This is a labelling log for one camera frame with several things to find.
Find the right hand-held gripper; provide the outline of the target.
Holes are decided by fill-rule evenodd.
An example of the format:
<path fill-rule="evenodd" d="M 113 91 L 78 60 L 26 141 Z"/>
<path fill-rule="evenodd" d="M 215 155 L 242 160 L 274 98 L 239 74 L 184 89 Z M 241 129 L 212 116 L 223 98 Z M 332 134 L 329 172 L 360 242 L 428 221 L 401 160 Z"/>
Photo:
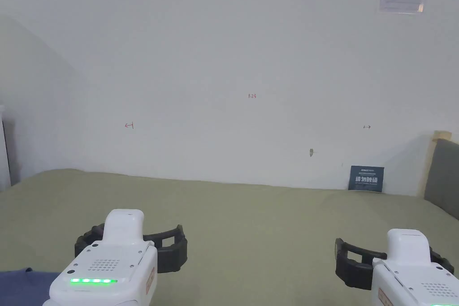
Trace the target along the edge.
<path fill-rule="evenodd" d="M 346 286 L 371 290 L 372 306 L 457 306 L 459 280 L 442 266 L 450 262 L 413 229 L 391 229 L 388 252 L 334 241 L 335 274 Z M 348 253 L 361 256 L 361 262 Z"/>

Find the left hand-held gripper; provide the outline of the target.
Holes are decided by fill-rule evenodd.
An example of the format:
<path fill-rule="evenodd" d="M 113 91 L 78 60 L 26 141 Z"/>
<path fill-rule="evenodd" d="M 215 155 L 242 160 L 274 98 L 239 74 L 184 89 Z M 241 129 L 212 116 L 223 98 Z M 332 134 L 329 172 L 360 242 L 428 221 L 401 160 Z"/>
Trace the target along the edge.
<path fill-rule="evenodd" d="M 47 306 L 148 306 L 157 274 L 178 272 L 187 262 L 183 226 L 143 235 L 144 213 L 112 210 L 79 236 L 77 256 L 52 282 Z"/>

